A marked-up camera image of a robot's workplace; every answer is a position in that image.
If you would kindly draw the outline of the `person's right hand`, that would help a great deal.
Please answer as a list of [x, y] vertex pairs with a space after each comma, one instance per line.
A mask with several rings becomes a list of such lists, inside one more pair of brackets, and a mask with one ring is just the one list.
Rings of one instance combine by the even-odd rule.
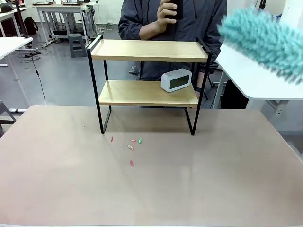
[[155, 22], [156, 34], [163, 33], [168, 24], [175, 24], [176, 19], [170, 18], [176, 16], [177, 5], [170, 0], [161, 0], [157, 10], [157, 21]]

